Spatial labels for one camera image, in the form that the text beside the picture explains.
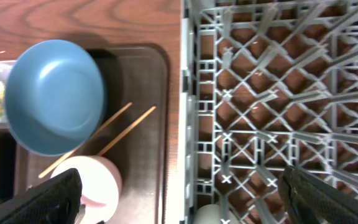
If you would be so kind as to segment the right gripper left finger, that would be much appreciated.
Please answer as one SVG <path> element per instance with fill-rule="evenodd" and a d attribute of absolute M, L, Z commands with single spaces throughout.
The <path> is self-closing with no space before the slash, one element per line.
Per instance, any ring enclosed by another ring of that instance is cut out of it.
<path fill-rule="evenodd" d="M 74 223 L 81 191 L 78 170 L 68 169 L 0 203 L 0 223 Z"/>

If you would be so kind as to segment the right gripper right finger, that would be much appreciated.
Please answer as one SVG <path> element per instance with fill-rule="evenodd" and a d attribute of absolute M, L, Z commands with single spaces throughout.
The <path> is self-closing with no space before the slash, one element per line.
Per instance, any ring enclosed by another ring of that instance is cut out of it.
<path fill-rule="evenodd" d="M 293 166 L 279 178 L 278 192 L 294 224 L 358 223 L 358 200 Z"/>

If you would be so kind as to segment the pink bowl with rice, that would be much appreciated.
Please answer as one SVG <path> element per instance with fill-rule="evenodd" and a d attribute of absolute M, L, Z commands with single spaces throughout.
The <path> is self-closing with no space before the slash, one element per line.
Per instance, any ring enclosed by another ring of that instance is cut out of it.
<path fill-rule="evenodd" d="M 85 205 L 85 215 L 81 223 L 109 221 L 117 209 L 122 190 L 118 168 L 105 157 L 74 156 L 58 165 L 51 177 L 71 168 L 78 170 L 82 183 L 81 203 Z"/>

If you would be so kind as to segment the white cup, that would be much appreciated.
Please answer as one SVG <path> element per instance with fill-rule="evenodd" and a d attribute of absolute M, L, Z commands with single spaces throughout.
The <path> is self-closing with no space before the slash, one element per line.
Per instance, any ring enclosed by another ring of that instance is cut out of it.
<path fill-rule="evenodd" d="M 217 204 L 208 204 L 198 209 L 193 224 L 221 224 L 221 209 Z"/>

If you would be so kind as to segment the grey dishwasher rack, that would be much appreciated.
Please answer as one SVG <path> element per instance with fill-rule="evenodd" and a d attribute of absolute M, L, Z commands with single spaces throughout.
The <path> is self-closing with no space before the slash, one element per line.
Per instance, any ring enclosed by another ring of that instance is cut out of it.
<path fill-rule="evenodd" d="M 286 223 L 296 166 L 358 200 L 358 0 L 183 1 L 180 223 Z"/>

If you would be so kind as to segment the wooden chopstick lower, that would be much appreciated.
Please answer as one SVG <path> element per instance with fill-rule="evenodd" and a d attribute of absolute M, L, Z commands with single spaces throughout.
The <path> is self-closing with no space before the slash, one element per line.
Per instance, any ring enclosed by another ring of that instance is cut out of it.
<path fill-rule="evenodd" d="M 156 106 L 152 106 L 151 108 L 149 108 L 145 113 L 143 113 L 139 118 L 137 118 L 133 123 L 131 123 L 126 129 L 124 129 L 120 134 L 118 134 L 107 146 L 102 148 L 102 150 L 98 152 L 98 156 L 103 156 L 105 153 L 107 153 L 110 150 L 110 148 L 112 148 L 123 137 L 129 134 L 138 124 L 140 124 L 146 117 L 148 117 L 148 115 L 150 115 L 155 109 Z"/>

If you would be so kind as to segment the brown serving tray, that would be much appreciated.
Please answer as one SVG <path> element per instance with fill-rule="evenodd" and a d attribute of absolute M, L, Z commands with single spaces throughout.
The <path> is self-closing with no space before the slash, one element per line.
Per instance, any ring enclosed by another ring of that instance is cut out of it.
<path fill-rule="evenodd" d="M 89 49 L 106 82 L 106 117 L 131 106 L 78 154 L 94 155 L 152 106 L 156 109 L 104 157 L 119 169 L 123 189 L 110 223 L 161 223 L 168 65 L 148 45 Z"/>

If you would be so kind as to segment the large blue bowl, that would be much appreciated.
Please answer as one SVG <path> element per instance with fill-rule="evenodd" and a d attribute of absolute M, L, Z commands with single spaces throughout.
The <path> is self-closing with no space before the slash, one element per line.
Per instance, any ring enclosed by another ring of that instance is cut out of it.
<path fill-rule="evenodd" d="M 106 86 L 91 55 L 67 40 L 46 40 L 16 60 L 4 92 L 10 132 L 26 150 L 60 156 L 85 143 L 106 112 Z"/>

